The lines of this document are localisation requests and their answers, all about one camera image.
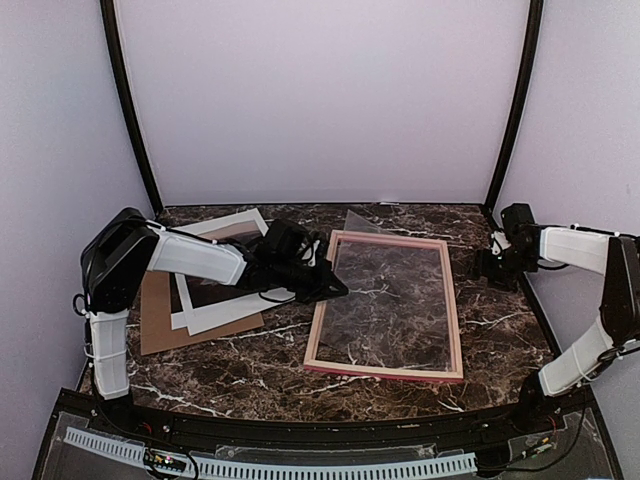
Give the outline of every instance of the white cable tray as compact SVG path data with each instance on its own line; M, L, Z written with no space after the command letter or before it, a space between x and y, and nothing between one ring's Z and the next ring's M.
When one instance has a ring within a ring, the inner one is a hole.
M130 443L108 438L73 427L67 428L64 442L117 462L146 468L142 461L145 447L138 442ZM193 465L189 459L180 454L172 455L187 463L182 477L193 478ZM474 453L402 463L317 467L262 465L215 460L197 455L193 457L198 463L199 478L202 480L422 480L477 471ZM170 469L156 468L161 472L176 473Z

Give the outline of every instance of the brown cardboard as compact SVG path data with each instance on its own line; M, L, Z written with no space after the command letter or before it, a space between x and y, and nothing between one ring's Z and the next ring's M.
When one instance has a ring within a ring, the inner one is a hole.
M147 272L140 300L140 350L142 355L193 345L264 326L262 314L250 315L221 327L190 336L186 328L171 330L169 274Z

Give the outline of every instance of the black frame post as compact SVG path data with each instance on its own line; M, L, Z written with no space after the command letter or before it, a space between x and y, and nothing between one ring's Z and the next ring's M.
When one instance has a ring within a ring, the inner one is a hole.
M140 175L147 190L147 196L151 202L151 207L156 215L164 209L158 185L156 184L151 163L144 148L138 117L133 106L133 97L127 79L127 72L124 65L124 56L122 55L122 45L120 44L120 35L118 33L118 23L116 20L116 11L113 0L100 0L100 8L102 9L102 23L104 25L104 33L107 39L107 48L109 49L109 57L111 59L111 68L113 69L113 77L120 97L120 107L124 115L124 121L127 125L133 153L140 169Z
M485 208L489 213L493 212L496 207L500 190L504 184L513 147L516 143L524 104L527 99L527 91L529 90L529 81L531 80L531 72L533 70L533 61L536 56L536 47L538 46L538 35L540 33L540 24L542 23L542 7L544 0L531 0L529 4L529 18L527 20L527 31L524 37L524 46L522 48L522 58L520 59L520 70L518 71L518 80L513 93L513 101L511 103L511 111L507 120L507 128L502 139L500 154L496 162L496 168L493 172L491 185L487 192L487 198L484 201Z

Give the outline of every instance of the marble tabletop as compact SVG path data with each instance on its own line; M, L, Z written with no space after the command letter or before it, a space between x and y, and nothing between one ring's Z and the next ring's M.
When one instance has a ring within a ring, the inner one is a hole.
M168 226L254 206L167 208ZM313 305L264 313L265 326L212 342L141 356L139 309L129 318L129 376L139 405L207 416L282 421L406 419L514 403L522 380L552 359L522 293L487 287L468 271L489 228L473 205L263 205L265 219L287 218L329 234L348 210L390 232L445 240L460 325L465 379L457 384L347 377L306 371L302 361ZM85 375L80 390L88 392Z

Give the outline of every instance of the clear acrylic sheet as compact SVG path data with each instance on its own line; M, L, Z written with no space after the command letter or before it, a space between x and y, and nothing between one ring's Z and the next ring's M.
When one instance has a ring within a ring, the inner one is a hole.
M351 211L344 230L395 236ZM317 360L452 370L439 250L342 241L334 271L350 293L326 304Z

